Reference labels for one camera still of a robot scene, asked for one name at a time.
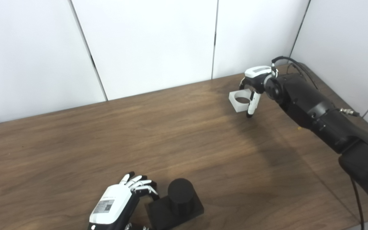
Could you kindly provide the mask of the white and black left hand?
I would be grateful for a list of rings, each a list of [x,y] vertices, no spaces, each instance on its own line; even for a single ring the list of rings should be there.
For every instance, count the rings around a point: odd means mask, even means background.
[[[160,198],[157,183],[146,175],[125,174],[120,182],[109,186],[89,216],[88,230],[147,229],[130,221],[141,197]]]

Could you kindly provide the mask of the white and black right hand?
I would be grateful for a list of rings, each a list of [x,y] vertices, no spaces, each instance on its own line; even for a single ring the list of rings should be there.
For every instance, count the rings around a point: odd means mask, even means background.
[[[241,80],[239,90],[244,90],[245,86],[251,86],[254,90],[251,92],[249,105],[247,108],[247,118],[253,117],[261,95],[265,92],[265,84],[271,77],[277,77],[278,70],[273,66],[256,66],[247,69],[244,72],[244,78]]]

